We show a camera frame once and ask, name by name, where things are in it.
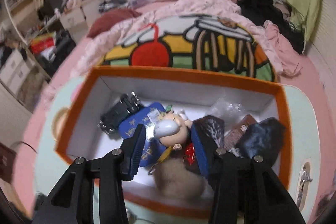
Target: toy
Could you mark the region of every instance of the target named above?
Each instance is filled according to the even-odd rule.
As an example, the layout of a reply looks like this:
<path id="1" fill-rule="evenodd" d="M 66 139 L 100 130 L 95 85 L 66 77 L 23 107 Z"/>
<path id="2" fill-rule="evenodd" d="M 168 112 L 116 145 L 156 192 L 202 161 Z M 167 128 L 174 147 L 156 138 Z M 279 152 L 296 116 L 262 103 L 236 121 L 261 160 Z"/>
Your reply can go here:
<path id="1" fill-rule="evenodd" d="M 137 125 L 143 124 L 145 126 L 146 141 L 142 151 L 140 167 L 154 164 L 166 150 L 166 147 L 153 137 L 154 126 L 165 113 L 165 108 L 160 103 L 154 102 L 129 116 L 119 125 L 118 131 L 124 140 L 133 136 Z"/>
<path id="2" fill-rule="evenodd" d="M 116 133 L 120 123 L 130 115 L 138 112 L 140 107 L 140 100 L 134 92 L 123 94 L 119 102 L 100 116 L 98 126 L 108 135 Z"/>
<path id="3" fill-rule="evenodd" d="M 149 174 L 154 175 L 157 189 L 170 198 L 197 198 L 205 188 L 204 178 L 184 167 L 182 150 L 190 139 L 191 125 L 184 111 L 170 110 L 154 127 L 154 138 L 168 148 Z"/>

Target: clear plastic bag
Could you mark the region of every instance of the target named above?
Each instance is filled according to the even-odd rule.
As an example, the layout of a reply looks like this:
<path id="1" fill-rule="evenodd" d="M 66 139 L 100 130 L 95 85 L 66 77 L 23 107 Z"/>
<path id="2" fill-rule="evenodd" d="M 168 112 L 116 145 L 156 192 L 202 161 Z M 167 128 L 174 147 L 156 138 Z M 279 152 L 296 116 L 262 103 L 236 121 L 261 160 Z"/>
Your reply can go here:
<path id="1" fill-rule="evenodd" d="M 138 9 L 154 1 L 155 0 L 132 0 L 129 4 L 129 7 L 132 9 Z"/>
<path id="2" fill-rule="evenodd" d="M 230 102 L 226 97 L 219 98 L 206 112 L 206 115 L 212 115 L 224 121 L 224 134 L 227 134 L 238 124 L 246 115 L 247 111 L 240 103 Z M 218 146 L 224 145 L 224 136 L 217 136 Z"/>

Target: cartoon-printed blanket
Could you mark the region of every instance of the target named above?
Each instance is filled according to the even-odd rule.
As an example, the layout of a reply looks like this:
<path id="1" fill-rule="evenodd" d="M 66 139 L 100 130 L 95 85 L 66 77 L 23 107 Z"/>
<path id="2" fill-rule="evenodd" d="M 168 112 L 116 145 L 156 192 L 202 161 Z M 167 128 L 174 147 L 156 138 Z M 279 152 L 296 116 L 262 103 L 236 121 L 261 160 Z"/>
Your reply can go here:
<path id="1" fill-rule="evenodd" d="M 114 47 L 102 65 L 211 70 L 275 81 L 270 61 L 249 32 L 230 19 L 204 14 L 157 20 Z"/>

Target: metal latch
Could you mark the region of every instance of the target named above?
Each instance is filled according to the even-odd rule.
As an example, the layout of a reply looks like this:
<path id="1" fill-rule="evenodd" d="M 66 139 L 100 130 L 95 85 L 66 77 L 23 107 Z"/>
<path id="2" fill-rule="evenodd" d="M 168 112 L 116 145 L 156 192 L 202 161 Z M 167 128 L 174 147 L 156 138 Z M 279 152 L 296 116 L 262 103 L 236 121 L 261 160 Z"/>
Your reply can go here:
<path id="1" fill-rule="evenodd" d="M 300 211 L 303 209 L 305 205 L 305 200 L 306 200 L 307 191 L 308 191 L 308 184 L 309 182 L 312 182 L 312 181 L 313 179 L 310 177 L 310 165 L 306 163 L 302 169 L 299 193 L 298 193 L 297 202 L 296 202 L 296 205 Z"/>

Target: pillow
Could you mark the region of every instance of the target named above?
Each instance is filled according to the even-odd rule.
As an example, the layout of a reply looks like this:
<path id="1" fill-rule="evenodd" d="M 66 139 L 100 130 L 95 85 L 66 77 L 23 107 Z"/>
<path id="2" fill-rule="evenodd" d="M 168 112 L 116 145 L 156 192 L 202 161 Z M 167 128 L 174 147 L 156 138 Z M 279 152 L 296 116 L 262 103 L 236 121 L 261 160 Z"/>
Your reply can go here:
<path id="1" fill-rule="evenodd" d="M 138 16 L 141 16 L 141 13 L 128 8 L 108 11 L 93 23 L 87 37 L 95 38 L 101 33 L 110 30 L 117 23 Z"/>

